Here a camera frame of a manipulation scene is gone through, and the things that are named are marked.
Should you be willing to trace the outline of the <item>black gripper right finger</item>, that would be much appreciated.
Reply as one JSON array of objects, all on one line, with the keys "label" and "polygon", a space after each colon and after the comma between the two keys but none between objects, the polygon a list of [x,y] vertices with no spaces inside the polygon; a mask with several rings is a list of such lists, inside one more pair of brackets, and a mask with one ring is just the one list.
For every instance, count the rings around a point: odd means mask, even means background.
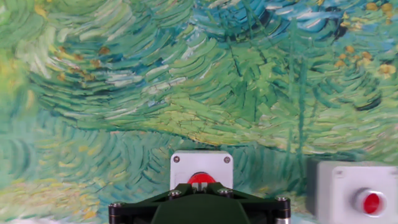
[{"label": "black gripper right finger", "polygon": [[200,183],[199,193],[209,195],[212,212],[231,223],[290,223],[291,200],[286,196],[257,197],[227,188],[219,182]]}]

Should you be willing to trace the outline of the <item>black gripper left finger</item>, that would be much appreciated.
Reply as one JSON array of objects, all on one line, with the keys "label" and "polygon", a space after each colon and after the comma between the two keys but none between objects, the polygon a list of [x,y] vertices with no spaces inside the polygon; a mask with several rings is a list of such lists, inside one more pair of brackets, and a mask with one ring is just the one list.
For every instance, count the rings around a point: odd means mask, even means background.
[{"label": "black gripper left finger", "polygon": [[176,188],[137,203],[114,202],[108,205],[109,224],[133,223],[136,217],[153,217],[165,202],[198,192],[198,184],[178,184]]}]

